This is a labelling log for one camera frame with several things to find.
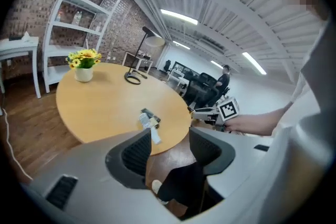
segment white flower pot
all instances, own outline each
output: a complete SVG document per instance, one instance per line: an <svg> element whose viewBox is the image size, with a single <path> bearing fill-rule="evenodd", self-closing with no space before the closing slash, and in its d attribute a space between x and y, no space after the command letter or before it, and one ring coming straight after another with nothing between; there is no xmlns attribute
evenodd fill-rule
<svg viewBox="0 0 336 224"><path fill-rule="evenodd" d="M75 79L80 82L88 82L93 77L93 68L75 68Z"/></svg>

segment black office chair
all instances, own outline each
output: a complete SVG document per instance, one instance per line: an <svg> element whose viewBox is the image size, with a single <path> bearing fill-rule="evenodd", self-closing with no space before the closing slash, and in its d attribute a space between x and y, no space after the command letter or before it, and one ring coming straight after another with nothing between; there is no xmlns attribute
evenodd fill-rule
<svg viewBox="0 0 336 224"><path fill-rule="evenodd" d="M166 71L167 73L170 71L169 69L170 64L171 64L170 60L167 60L165 66L163 67L164 71Z"/></svg>
<svg viewBox="0 0 336 224"><path fill-rule="evenodd" d="M208 84L210 87L213 87L217 82L217 80L215 78L211 77L207 73L201 73L198 76L198 80L202 83Z"/></svg>
<svg viewBox="0 0 336 224"><path fill-rule="evenodd" d="M196 102L195 109L202 108L214 96L218 94L218 90L210 87L201 79L192 78L189 81L187 90L183 97L187 105Z"/></svg>

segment black desk lamp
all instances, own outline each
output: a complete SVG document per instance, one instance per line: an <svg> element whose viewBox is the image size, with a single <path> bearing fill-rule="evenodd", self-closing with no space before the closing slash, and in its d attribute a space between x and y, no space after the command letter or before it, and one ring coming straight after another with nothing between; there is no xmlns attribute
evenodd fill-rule
<svg viewBox="0 0 336 224"><path fill-rule="evenodd" d="M158 36L156 33L154 33L152 30L148 29L147 27L142 27L142 30L145 32L145 35L140 43L140 46L138 47L138 50L137 52L135 53L135 57L134 57L134 60L132 61L132 64L131 64L131 67L130 67L130 70L128 70L125 75L124 75L124 78L126 79L127 82L131 83L131 84L136 84L136 85L139 85L141 84L141 80L136 77L136 74L139 74L141 75L143 78L147 79L147 77L141 73L139 73L137 70L133 69L132 70L132 67L133 67L133 64L136 60L136 56L138 55L138 52L141 48L141 45L143 42L145 42L145 44L147 46L150 46L150 47L159 47L159 46L163 46L165 41L162 37Z"/></svg>

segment lamp cord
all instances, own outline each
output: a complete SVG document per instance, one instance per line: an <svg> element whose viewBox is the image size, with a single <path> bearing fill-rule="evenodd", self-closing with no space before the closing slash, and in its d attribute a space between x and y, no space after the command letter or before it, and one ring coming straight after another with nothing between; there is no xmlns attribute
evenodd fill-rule
<svg viewBox="0 0 336 224"><path fill-rule="evenodd" d="M28 177L30 180L33 180L33 179L32 179L32 178L31 178L31 177L24 171L24 169L22 168L21 164L17 161L17 159L16 159L15 156L14 156L13 148L12 148L10 142L9 142L9 123L8 123L8 120L7 120L7 112L6 112L6 110L3 109L3 108L2 108L2 110L3 110L4 113L5 113L5 122L6 122L6 126L7 126L7 139L6 139L6 142L7 142L8 146L9 146L9 149L10 149L10 152L11 152L11 155L12 155L12 158L13 158L13 160L16 162L16 164L20 167L22 173L24 173L24 175L25 175L26 177Z"/></svg>

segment table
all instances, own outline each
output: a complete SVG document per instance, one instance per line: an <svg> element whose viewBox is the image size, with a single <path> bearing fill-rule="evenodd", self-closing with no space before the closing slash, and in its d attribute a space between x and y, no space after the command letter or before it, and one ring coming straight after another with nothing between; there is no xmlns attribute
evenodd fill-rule
<svg viewBox="0 0 336 224"><path fill-rule="evenodd" d="M170 80L170 78L173 78L173 79L175 79L175 80L178 80L178 79L179 79L179 78L173 76L173 73L179 74L181 77L184 77L184 73L179 72L179 71L173 69L173 70L169 73L167 81Z"/></svg>
<svg viewBox="0 0 336 224"><path fill-rule="evenodd" d="M93 68L90 82L75 80L67 72L56 92L59 114L69 131L83 143L134 130L142 130L141 109L161 118L157 130L161 144L152 142L151 155L169 150L188 133L191 116L183 99L162 81L141 76L140 85L125 81L128 67L100 63Z"/></svg>
<svg viewBox="0 0 336 224"><path fill-rule="evenodd" d="M29 52L32 52L35 92L36 97L41 98L40 88L37 79L37 45L38 45L38 37L29 37L26 41L22 40L9 41L8 38L0 40L0 61L18 56L28 55ZM0 88L1 92L5 93L1 71L0 71Z"/></svg>
<svg viewBox="0 0 336 224"><path fill-rule="evenodd" d="M188 85L189 81L185 78L179 78L179 83L177 84L177 86L175 88L176 90L178 89L178 87L180 86L181 83L184 84L184 85Z"/></svg>
<svg viewBox="0 0 336 224"><path fill-rule="evenodd" d="M150 62L149 67L148 67L148 70L147 70L147 72L146 72L146 74L148 74L149 70L151 69L151 67L152 67L152 65L153 65L153 61L148 60L148 59L145 59L145 58L142 58L142 57L140 57L140 56L135 56L134 54L132 54L132 53L126 51L126 52L125 52L125 55L124 55L124 59L122 60L122 64L121 64L122 66L125 64L127 54L130 55L130 56L136 57L136 58L139 60L138 63L136 64L136 68L135 68L136 70L139 70L139 67L140 67L140 64L141 64L142 61Z"/></svg>

